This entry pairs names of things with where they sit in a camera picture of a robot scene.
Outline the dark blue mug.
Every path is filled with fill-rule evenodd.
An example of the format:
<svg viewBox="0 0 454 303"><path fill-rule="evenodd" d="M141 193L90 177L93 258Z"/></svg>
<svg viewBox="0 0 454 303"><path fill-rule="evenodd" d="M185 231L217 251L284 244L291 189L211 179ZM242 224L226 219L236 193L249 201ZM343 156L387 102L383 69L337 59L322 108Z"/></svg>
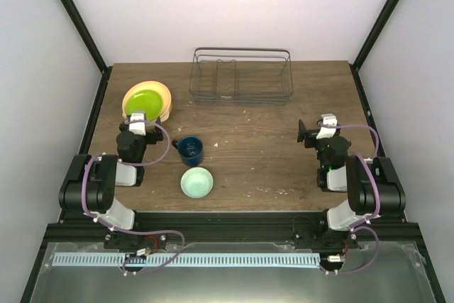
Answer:
<svg viewBox="0 0 454 303"><path fill-rule="evenodd" d="M199 166L204 159L204 145L196 136L174 139L172 146L177 150L182 162L188 167Z"/></svg>

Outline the pale green bowl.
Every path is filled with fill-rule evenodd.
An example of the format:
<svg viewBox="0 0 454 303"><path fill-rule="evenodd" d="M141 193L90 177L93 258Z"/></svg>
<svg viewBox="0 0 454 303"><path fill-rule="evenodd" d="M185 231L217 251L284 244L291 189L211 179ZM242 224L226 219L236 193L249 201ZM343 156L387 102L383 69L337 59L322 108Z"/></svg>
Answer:
<svg viewBox="0 0 454 303"><path fill-rule="evenodd" d="M200 199L210 193L214 185L212 174L205 168L193 167L181 177L180 188L192 199Z"/></svg>

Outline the black wire dish rack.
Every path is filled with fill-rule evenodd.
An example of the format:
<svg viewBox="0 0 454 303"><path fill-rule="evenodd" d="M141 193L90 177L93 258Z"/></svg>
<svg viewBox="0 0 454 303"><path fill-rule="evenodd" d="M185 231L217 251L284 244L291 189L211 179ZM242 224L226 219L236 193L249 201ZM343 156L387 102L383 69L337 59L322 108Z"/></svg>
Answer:
<svg viewBox="0 0 454 303"><path fill-rule="evenodd" d="M285 105L294 90L291 63L281 48L196 48L189 93L199 103Z"/></svg>

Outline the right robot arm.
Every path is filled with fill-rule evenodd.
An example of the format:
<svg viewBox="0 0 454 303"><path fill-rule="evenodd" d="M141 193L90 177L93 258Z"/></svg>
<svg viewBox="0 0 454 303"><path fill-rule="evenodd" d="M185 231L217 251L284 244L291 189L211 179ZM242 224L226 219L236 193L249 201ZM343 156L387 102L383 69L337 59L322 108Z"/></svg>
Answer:
<svg viewBox="0 0 454 303"><path fill-rule="evenodd" d="M350 153L352 143L341 135L347 128L365 128L373 136L374 152L364 158ZM317 186L325 192L346 193L347 199L328 209L326 224L315 230L316 242L332 248L340 231L354 231L384 214L401 214L406 197L393 163L378 155L380 139L375 129L363 124L340 125L333 114L323 114L316 129L298 121L297 141L315 150L319 168Z"/></svg>

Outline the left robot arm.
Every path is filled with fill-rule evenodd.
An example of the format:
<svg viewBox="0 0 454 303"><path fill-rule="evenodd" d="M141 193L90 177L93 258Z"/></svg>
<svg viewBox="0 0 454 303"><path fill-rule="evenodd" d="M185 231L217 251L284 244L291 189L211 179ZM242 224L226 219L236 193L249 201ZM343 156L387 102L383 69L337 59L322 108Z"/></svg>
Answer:
<svg viewBox="0 0 454 303"><path fill-rule="evenodd" d="M144 230L135 225L135 212L115 198L117 187L139 187L145 176L145 151L170 137L162 129L160 119L134 120L132 116L120 124L116 137L117 154L73 157L59 192L63 211L81 212L95 223L121 231L120 240L130 249L139 248L145 240Z"/></svg>

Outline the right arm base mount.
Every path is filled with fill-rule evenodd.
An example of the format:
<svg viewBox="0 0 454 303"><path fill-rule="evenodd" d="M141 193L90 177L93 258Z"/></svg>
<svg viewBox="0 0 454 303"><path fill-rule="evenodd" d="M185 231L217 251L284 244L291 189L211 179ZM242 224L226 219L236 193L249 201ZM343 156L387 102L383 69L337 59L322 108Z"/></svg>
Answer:
<svg viewBox="0 0 454 303"><path fill-rule="evenodd" d="M292 236L298 249L341 249L348 245L346 231L334 231L327 221L299 215L292 220Z"/></svg>

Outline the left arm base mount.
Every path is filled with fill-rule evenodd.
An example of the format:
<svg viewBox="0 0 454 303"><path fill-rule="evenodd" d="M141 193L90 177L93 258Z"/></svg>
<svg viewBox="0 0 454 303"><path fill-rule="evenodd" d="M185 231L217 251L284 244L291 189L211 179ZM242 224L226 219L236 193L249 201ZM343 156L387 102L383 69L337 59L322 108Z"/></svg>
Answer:
<svg viewBox="0 0 454 303"><path fill-rule="evenodd" d="M166 242L166 233L139 236L118 231L104 232L105 249L117 249L123 252L135 252L143 248L156 251L163 249L166 246Z"/></svg>

